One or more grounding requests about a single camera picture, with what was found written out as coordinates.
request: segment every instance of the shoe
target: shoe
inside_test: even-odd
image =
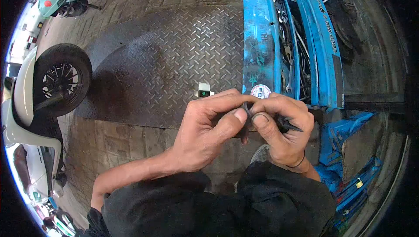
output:
[[[253,155],[250,163],[270,161],[270,158],[271,156],[269,155],[269,145],[261,145]]]

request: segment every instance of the black alloy rim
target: black alloy rim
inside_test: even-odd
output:
[[[65,101],[65,104],[71,104],[77,98],[82,83],[83,76],[79,68],[71,64],[61,63],[46,71],[41,90],[44,99],[63,93],[62,101]]]

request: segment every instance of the padlock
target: padlock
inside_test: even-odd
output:
[[[357,186],[357,189],[359,189],[364,185],[364,183],[361,181],[361,179],[358,178],[357,183],[355,185]]]

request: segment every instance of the kickstand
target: kickstand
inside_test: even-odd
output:
[[[97,10],[102,10],[102,6],[97,6],[97,5],[93,5],[93,4],[91,4],[91,3],[87,3],[87,4],[82,4],[82,5],[84,5],[84,6],[87,6],[87,7],[91,7],[91,8],[94,8],[94,9],[97,9]]]

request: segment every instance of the fingernail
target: fingernail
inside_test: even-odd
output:
[[[263,114],[256,114],[252,119],[253,124],[256,128],[261,128],[268,123],[268,119]]]
[[[239,121],[244,124],[246,119],[247,119],[247,113],[244,109],[239,108],[236,109],[236,111],[233,114],[237,119],[239,119]]]

